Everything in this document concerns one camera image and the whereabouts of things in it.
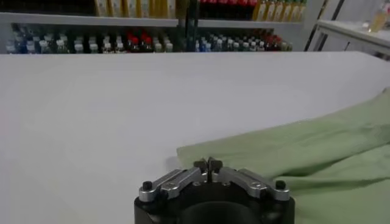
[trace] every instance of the white bottle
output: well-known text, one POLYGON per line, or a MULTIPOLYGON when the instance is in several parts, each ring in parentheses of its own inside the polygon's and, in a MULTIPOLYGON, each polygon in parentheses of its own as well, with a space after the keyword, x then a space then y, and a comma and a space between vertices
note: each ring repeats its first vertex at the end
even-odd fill
POLYGON ((96 43, 90 44, 90 49, 91 49, 91 54, 98 54, 99 53, 99 48, 96 43))
POLYGON ((251 42, 249 51, 252 51, 252 52, 256 51, 256 42, 251 42))
POLYGON ((112 54, 111 43, 104 43, 103 54, 112 54))
POLYGON ((263 41, 261 41, 260 44, 258 45, 257 51, 265 51, 265 49, 264 49, 264 42, 263 41))
POLYGON ((163 52, 163 46, 160 43, 155 43, 154 44, 154 52, 155 53, 163 52))
POLYGON ((165 52, 167 52, 167 53, 173 52, 173 44, 167 43, 165 46, 165 52))
POLYGON ((84 54, 84 47, 82 44, 75 44, 74 50, 76 51, 76 54, 84 54))

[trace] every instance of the shelf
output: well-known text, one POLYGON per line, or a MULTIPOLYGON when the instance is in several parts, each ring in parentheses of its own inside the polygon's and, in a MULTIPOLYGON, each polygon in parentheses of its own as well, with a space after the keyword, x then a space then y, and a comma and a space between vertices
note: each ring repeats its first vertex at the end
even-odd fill
POLYGON ((257 22, 257 21, 235 21, 235 20, 211 20, 200 19, 198 27, 209 28, 237 28, 237 29, 270 29, 282 27, 300 27, 301 23, 278 23, 278 22, 257 22))
POLYGON ((176 27, 177 19, 114 18, 97 16, 0 13, 0 23, 64 24, 86 26, 149 26, 176 27))
POLYGON ((390 30, 370 33, 366 27, 363 27, 363 23, 326 20, 318 21, 317 29, 321 32, 322 36, 317 41, 315 51, 319 49, 324 35, 329 35, 390 55, 390 30))

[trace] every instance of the green cloth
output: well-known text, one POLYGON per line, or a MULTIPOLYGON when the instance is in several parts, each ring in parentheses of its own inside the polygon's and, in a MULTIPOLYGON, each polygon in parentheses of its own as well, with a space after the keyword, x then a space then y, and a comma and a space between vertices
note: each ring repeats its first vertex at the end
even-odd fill
POLYGON ((285 180, 297 224, 390 223, 390 89, 313 120, 179 148, 185 167, 212 156, 285 180))

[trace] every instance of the yellow bottle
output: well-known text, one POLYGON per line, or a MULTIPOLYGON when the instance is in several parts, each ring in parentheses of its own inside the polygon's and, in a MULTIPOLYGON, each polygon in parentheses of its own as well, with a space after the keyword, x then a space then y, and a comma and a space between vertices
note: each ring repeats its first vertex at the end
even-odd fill
POLYGON ((273 21, 274 20, 275 7, 276 7, 275 0, 269 0, 268 1, 268 10, 267 10, 265 21, 273 21))
POLYGON ((388 17, 390 15, 390 0, 386 0, 380 7, 380 10, 375 14, 374 19, 371 21, 368 32, 376 33, 382 30, 388 17))
POLYGON ((278 0, 278 2, 276 3, 276 9, 275 9, 275 15, 274 15, 275 22, 280 22, 284 11, 285 11, 285 1, 278 0))
POLYGON ((260 0, 257 2, 255 9, 253 10, 254 21, 264 21, 268 10, 268 0, 260 0))
POLYGON ((126 17, 138 18, 140 14, 138 13, 138 3, 139 0, 124 0, 124 14, 126 17))
POLYGON ((286 0, 285 9, 280 19, 281 22, 288 22, 288 18, 290 17, 291 14, 291 8, 292 8, 291 0, 286 0))
POLYGON ((296 22, 297 21, 297 17, 299 14, 299 6, 300 6, 299 0, 292 0, 291 13, 290 13, 290 16, 288 19, 289 22, 296 22))
POLYGON ((300 3, 297 22, 302 22, 305 19, 306 2, 307 0, 302 0, 302 2, 300 3))

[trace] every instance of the white table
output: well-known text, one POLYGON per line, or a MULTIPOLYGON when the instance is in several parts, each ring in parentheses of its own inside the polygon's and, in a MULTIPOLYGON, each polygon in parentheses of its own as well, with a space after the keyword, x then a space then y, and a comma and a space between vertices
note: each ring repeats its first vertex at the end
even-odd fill
POLYGON ((133 223, 176 148, 318 117, 390 86, 358 52, 1 55, 2 224, 133 223))
POLYGON ((390 30, 380 30, 377 33, 370 33, 363 23, 326 21, 317 22, 317 30, 321 33, 314 51, 319 51, 321 43, 326 35, 346 40, 350 43, 368 47, 385 55, 390 55, 390 30))

